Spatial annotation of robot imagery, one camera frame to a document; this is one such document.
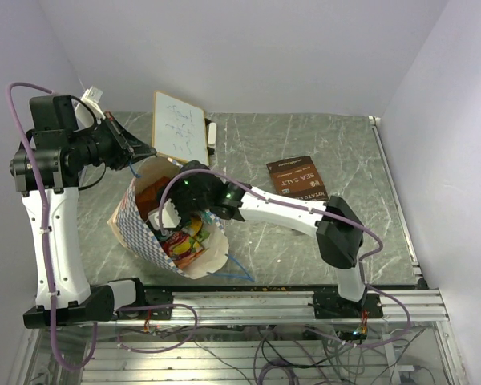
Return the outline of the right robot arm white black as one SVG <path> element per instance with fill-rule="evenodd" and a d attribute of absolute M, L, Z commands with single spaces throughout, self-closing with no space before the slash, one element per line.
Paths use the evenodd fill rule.
<path fill-rule="evenodd" d="M 265 222 L 314 238 L 323 262 L 335 268 L 338 310 L 352 318 L 365 309 L 366 289 L 358 264 L 363 225 L 340 197 L 324 202 L 277 196 L 192 161 L 179 171 L 168 198 L 180 215 L 208 210 L 226 221 Z"/>

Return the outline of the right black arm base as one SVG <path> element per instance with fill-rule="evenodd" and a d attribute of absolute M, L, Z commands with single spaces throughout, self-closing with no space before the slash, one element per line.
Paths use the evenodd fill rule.
<path fill-rule="evenodd" d="M 358 302 L 341 298 L 334 292 L 316 292 L 308 303 L 316 319 L 382 318 L 383 310 L 378 294 L 365 293 Z"/>

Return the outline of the checkered paper bag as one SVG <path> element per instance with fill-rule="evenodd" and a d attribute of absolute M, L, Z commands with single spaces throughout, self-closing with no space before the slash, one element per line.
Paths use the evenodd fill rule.
<path fill-rule="evenodd" d="M 229 252 L 223 221 L 209 211 L 193 213 L 182 229 L 170 229 L 169 219 L 164 218 L 168 234 L 160 232 L 155 218 L 157 194 L 180 169 L 174 160 L 145 160 L 107 222 L 112 232 L 125 249 L 160 270 L 191 279 L 216 276 L 253 282 L 253 276 Z"/>

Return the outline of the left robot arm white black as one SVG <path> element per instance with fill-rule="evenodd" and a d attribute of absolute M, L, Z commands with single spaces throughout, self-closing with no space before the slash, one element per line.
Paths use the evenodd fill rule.
<path fill-rule="evenodd" d="M 30 219 L 38 273 L 34 306 L 23 315 L 28 329 L 113 319 L 117 310 L 139 318 L 147 310 L 138 278 L 92 286 L 79 248 L 77 205 L 87 166 L 118 171 L 154 156 L 156 150 L 107 112 L 81 129 L 73 95 L 30 100 L 33 129 L 10 162 L 15 187 Z"/>

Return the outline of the brown sea salt chips bag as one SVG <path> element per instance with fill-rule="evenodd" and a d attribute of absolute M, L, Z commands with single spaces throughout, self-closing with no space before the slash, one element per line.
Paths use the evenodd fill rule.
<path fill-rule="evenodd" d="M 310 156 L 298 156 L 267 163 L 278 195 L 304 201 L 329 199 L 322 178 Z"/>

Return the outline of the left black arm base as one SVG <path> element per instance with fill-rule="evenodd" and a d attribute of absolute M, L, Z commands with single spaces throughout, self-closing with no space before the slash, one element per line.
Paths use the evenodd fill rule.
<path fill-rule="evenodd" d="M 125 278 L 107 283 L 112 290 L 116 318 L 137 318 L 148 314 L 148 306 L 171 305 L 172 292 L 165 288 L 145 286 L 139 278 Z"/>

